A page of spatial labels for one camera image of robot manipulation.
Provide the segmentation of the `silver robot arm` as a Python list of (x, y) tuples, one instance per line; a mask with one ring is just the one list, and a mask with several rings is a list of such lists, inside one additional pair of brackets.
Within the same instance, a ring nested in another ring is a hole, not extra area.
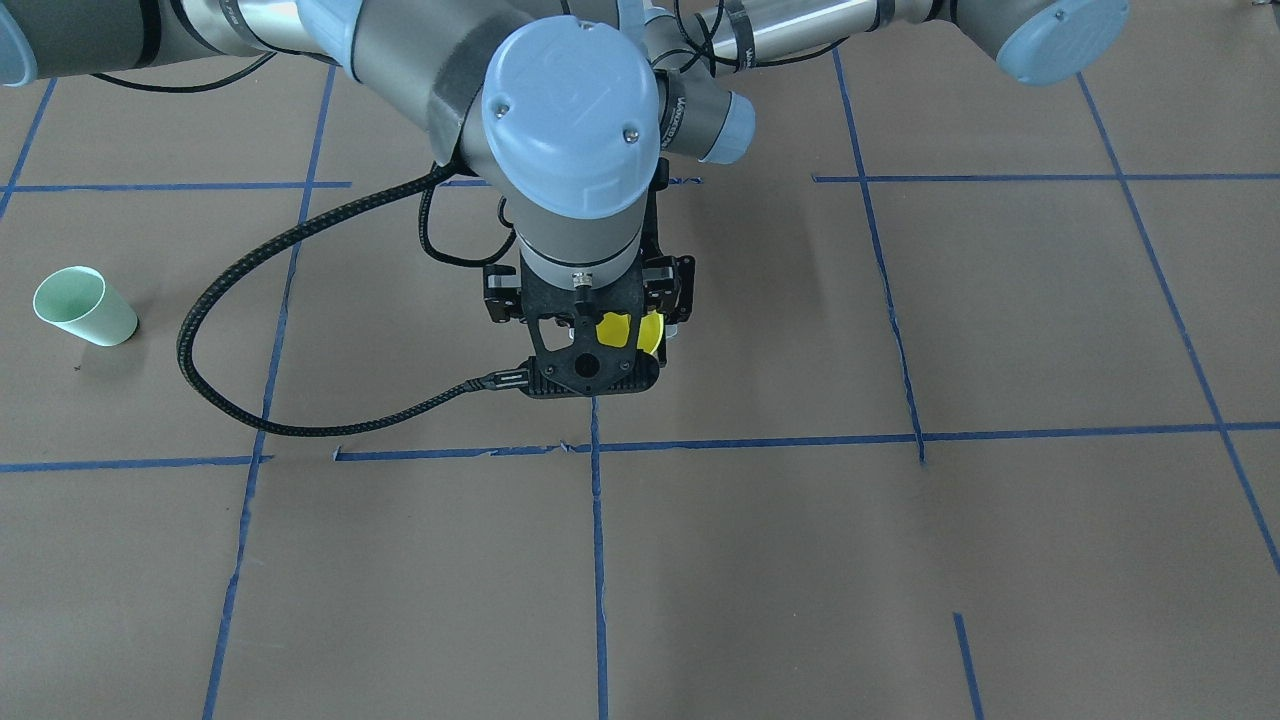
[(1047, 86), (1107, 51), (1126, 1), (717, 1), (700, 12), (636, 1), (632, 29), (655, 70), (660, 150), (727, 165), (748, 151), (753, 104), (721, 78), (797, 64), (895, 23), (955, 26), (1005, 74)]
[(660, 56), (646, 1), (5, 1), (3, 83), (110, 76), (211, 56), (310, 56), (428, 133), (442, 181), (489, 181), (515, 210), (520, 292), (497, 320), (576, 322), (607, 293), (643, 293), (668, 325), (690, 314), (692, 275), (658, 258), (650, 224), (660, 152), (718, 158), (694, 138), (745, 101), (687, 95)]

